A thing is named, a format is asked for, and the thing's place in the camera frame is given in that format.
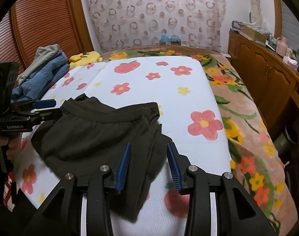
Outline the person left hand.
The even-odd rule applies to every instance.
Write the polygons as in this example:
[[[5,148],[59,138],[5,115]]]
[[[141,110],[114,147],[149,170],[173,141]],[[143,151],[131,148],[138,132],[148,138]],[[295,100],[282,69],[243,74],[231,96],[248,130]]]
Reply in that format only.
[[[7,158],[11,161],[15,160],[20,152],[22,134],[19,133],[13,139],[0,136],[0,146],[8,147],[6,151]]]

